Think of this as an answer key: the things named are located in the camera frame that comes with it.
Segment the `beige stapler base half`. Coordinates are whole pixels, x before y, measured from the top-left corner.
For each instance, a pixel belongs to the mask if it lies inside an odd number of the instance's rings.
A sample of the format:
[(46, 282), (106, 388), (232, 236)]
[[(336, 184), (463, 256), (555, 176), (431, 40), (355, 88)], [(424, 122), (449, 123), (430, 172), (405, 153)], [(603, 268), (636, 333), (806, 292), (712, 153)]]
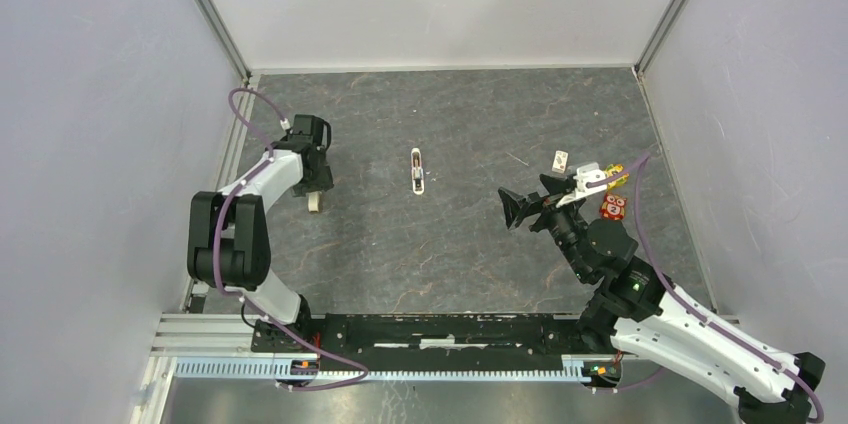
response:
[(308, 212), (320, 214), (323, 210), (324, 192), (313, 191), (306, 195)]

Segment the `white staple box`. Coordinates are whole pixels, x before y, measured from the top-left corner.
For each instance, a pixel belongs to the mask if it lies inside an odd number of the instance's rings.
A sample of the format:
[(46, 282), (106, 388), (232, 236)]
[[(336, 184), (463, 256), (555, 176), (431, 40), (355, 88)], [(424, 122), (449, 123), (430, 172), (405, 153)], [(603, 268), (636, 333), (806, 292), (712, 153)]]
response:
[(551, 170), (558, 174), (565, 174), (568, 168), (569, 153), (563, 150), (556, 150), (551, 165)]

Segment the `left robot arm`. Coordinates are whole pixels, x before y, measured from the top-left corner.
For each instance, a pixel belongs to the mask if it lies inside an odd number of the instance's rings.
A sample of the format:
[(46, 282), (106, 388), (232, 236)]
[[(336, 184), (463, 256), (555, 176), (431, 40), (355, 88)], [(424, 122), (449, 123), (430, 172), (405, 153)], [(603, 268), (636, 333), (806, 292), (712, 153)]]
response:
[(284, 136), (239, 179), (196, 193), (189, 206), (187, 273), (195, 281), (240, 298), (259, 320), (276, 326), (290, 351), (302, 351), (318, 331), (305, 297), (272, 271), (267, 214), (286, 193), (307, 201), (317, 214), (334, 186), (327, 152), (332, 127), (325, 119), (297, 114)]

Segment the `white stapler top half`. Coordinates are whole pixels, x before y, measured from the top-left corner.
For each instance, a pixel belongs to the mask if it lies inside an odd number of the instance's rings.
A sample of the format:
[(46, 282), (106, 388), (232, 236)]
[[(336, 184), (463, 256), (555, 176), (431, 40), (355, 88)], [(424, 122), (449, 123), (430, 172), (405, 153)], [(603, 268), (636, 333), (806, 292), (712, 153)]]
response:
[(410, 151), (410, 171), (413, 193), (423, 195), (425, 192), (425, 173), (421, 151), (417, 147)]

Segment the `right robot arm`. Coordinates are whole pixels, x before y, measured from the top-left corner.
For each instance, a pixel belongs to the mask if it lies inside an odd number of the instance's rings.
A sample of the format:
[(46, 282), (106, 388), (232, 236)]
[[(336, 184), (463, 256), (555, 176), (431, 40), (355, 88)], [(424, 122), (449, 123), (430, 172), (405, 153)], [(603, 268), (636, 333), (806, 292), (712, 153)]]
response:
[(782, 351), (729, 324), (638, 257), (621, 221), (586, 221), (576, 177), (540, 179), (544, 195), (498, 189), (505, 224), (514, 229), (534, 217), (531, 231), (547, 232), (578, 281), (594, 286), (577, 323), (585, 349), (648, 359), (709, 391), (744, 423), (823, 422), (815, 393), (821, 358)]

